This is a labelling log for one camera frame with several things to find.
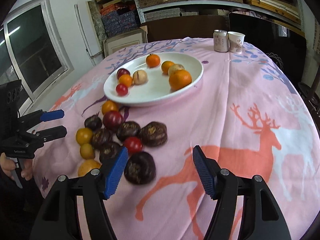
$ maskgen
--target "tablecloth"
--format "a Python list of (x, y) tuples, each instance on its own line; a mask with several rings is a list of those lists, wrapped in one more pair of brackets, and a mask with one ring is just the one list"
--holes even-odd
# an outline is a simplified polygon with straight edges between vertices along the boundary
[[(75, 134), (107, 100), (103, 84), (110, 73), (134, 58), (166, 51), (199, 59), (204, 74), (199, 83), (169, 102), (121, 107), (124, 119), (141, 127), (151, 121), (165, 123), (169, 139), (161, 147), (144, 148), (155, 160), (153, 182), (136, 186), (122, 176), (115, 195), (105, 201), (117, 238), (203, 239), (216, 202), (204, 194), (192, 162), (191, 149), (200, 145), (207, 157), (237, 176), (262, 175), (292, 239), (299, 239), (320, 210), (319, 136), (287, 77), (249, 43), (236, 55), (215, 52), (212, 39), (185, 38), (135, 45), (105, 58), (52, 107), (63, 109), (65, 117), (39, 127), (64, 125), (68, 130), (65, 138), (36, 151), (34, 176), (43, 196), (60, 174), (77, 176), (83, 159)], [(238, 197), (232, 239), (237, 239), (242, 203)], [(83, 237), (90, 239), (81, 199), (78, 206)]]

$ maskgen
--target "oval white plate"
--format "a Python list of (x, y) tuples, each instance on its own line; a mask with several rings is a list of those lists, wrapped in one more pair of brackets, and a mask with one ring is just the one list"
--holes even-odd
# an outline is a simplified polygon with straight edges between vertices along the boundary
[[(161, 52), (157, 53), (157, 55), (160, 57), (161, 63), (155, 68), (148, 68), (146, 64), (146, 57), (148, 55), (131, 60), (121, 66), (121, 68), (129, 70), (131, 75), (139, 69), (146, 71), (148, 74), (148, 82), (146, 84), (133, 85), (129, 88), (128, 95), (120, 97), (116, 93), (116, 86), (118, 84), (116, 70), (104, 83), (103, 90), (105, 95), (110, 100), (126, 106), (152, 106), (168, 98), (180, 95), (201, 79), (203, 66), (196, 58), (175, 52)], [(185, 70), (191, 74), (192, 83), (178, 91), (172, 91), (169, 85), (169, 76), (164, 75), (161, 70), (161, 64), (167, 60), (173, 61), (176, 64), (182, 64)]]

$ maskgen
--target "window frame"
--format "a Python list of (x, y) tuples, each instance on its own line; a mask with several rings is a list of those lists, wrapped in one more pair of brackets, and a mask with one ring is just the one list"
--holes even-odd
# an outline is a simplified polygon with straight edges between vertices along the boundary
[[(17, 64), (16, 58), (14, 56), (10, 38), (8, 35), (8, 26), (7, 24), (14, 20), (16, 17), (22, 15), (26, 11), (41, 6), (42, 15), (44, 18), (44, 23), (47, 29), (47, 32), (49, 34), (50, 41), (52, 43), (52, 46), (57, 54), (57, 57), (59, 61), (61, 62), (61, 67), (56, 70), (51, 76), (49, 76), (34, 92), (31, 91), (30, 87), (28, 86), (25, 78), (23, 77), (21, 70)], [(8, 49), (8, 53), (12, 62), (12, 66), (18, 76), (19, 79), (22, 80), (22, 85), (24, 89), (26, 90), (27, 94), (30, 97), (30, 100), (26, 100), (23, 106), (21, 107), (21, 114), (25, 111), (28, 111), (36, 101), (41, 97), (41, 94), (44, 94), (48, 92), (50, 89), (52, 89), (52, 86), (55, 86), (58, 81), (62, 80), (64, 77), (66, 77), (68, 74), (70, 74), (74, 68), (72, 66), (72, 63), (70, 59), (68, 58), (68, 54), (62, 44), (61, 37), (59, 35), (57, 26), (55, 24), (50, 1), (49, 0), (31, 0), (18, 8), (14, 9), (12, 12), (10, 12), (7, 17), (5, 18), (3, 22), (3, 30), (4, 30), (4, 37), (5, 37), (5, 44)]]

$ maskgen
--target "human hand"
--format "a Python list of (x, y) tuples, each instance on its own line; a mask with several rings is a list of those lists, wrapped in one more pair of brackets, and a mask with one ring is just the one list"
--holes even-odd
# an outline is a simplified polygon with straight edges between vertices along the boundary
[[(5, 157), (4, 153), (1, 153), (1, 156), (0, 156), (0, 166), (4, 174), (6, 174), (9, 178), (13, 179), (13, 176), (11, 175), (11, 171), (13, 171), (16, 168), (16, 166), (13, 160), (9, 160)], [(21, 177), (25, 178), (26, 180), (32, 179), (33, 177), (32, 160), (29, 160), (29, 159), (24, 160), (24, 169), (21, 172)]]

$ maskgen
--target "red fruit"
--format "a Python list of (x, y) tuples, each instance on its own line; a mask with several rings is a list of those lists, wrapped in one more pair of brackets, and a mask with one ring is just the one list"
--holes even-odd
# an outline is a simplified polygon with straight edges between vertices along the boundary
[(124, 140), (123, 146), (128, 149), (130, 155), (142, 150), (142, 143), (138, 137), (128, 137)]
[(118, 84), (116, 86), (116, 92), (118, 93), (119, 96), (123, 97), (128, 93), (128, 88), (124, 84)]
[(128, 75), (131, 75), (129, 70), (125, 69), (125, 68), (120, 68), (118, 71), (117, 71), (117, 79), (119, 79), (119, 77), (121, 77), (122, 75), (124, 74), (128, 74)]
[(123, 123), (123, 117), (118, 111), (106, 112), (102, 119), (105, 128), (116, 132), (118, 127)]

